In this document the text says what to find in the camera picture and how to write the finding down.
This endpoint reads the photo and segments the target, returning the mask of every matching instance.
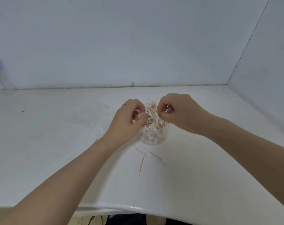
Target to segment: forearm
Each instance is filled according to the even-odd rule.
[[[216,118],[204,136],[230,154],[284,205],[284,147],[222,118]]]
[[[53,174],[18,203],[0,225],[67,224],[95,176],[115,150],[107,142],[96,141]]]

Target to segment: white countertop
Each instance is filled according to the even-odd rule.
[[[284,146],[284,135],[227,86],[19,90],[0,96],[0,207],[14,206],[95,140],[69,123],[100,100],[118,109],[167,93],[190,94],[201,106]],[[158,146],[134,142],[103,166],[80,207],[112,208],[206,225],[284,224],[284,206],[210,140],[171,126]]]

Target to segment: left hand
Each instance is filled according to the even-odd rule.
[[[112,123],[102,139],[111,142],[116,149],[127,143],[132,139],[146,123],[149,115],[143,114],[138,118],[135,109],[145,112],[145,107],[137,99],[129,99],[119,108],[112,120]]]

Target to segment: hand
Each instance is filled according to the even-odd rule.
[[[116,146],[121,147],[132,139],[140,130],[140,128],[146,123],[149,115],[143,114],[138,118],[138,114],[135,109],[139,109],[140,112],[145,112],[145,107],[137,99],[129,99],[125,102],[126,105],[122,105],[119,108],[110,124],[106,134],[102,137],[106,141],[110,141]]]
[[[204,135],[216,118],[188,94],[167,94],[159,102],[158,113],[178,128],[199,135]]]

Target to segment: floor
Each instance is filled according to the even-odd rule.
[[[3,218],[7,213],[10,212],[10,208],[0,208],[0,219]],[[108,215],[103,215],[103,225],[105,225],[107,221]],[[84,217],[72,217],[69,221],[68,225],[88,225],[89,221],[91,219],[91,216],[84,216]],[[159,216],[152,216],[152,215],[146,215],[147,225],[165,225],[166,218],[159,217]],[[101,225],[101,217],[95,216],[91,222],[90,225]]]

